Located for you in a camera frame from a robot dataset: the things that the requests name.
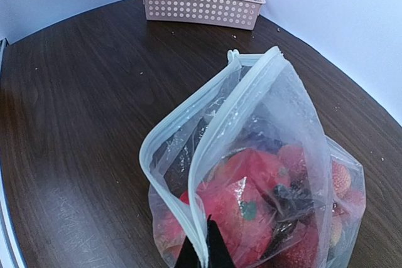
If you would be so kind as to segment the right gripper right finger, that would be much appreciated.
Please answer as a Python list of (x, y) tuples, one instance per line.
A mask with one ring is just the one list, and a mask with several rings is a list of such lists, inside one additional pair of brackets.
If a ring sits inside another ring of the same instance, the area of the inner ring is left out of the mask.
[(206, 243), (209, 255), (208, 268), (234, 268), (232, 258), (212, 215), (209, 215), (207, 219)]

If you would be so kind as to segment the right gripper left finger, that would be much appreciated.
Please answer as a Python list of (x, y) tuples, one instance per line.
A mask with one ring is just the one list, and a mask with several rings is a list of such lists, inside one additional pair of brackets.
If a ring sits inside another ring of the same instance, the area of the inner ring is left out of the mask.
[(200, 261), (195, 249), (188, 239), (185, 238), (174, 268), (200, 268)]

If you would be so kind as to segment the red fake fruit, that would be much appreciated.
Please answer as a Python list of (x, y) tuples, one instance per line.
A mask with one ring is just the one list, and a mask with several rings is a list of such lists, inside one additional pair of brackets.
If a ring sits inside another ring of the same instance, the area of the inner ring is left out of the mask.
[(272, 238), (273, 210), (246, 179), (198, 190), (206, 215), (217, 223), (236, 267), (255, 264)]

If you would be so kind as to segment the clear zip top bag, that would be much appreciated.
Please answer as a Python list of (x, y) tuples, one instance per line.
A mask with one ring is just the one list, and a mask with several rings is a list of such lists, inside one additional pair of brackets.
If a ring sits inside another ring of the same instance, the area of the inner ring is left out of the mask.
[(197, 192), (246, 179), (273, 210), (271, 241), (248, 267), (347, 267), (366, 209), (362, 164), (324, 134), (278, 47), (231, 50), (227, 59), (140, 148), (162, 259), (174, 267), (188, 237), (207, 267), (208, 216)]

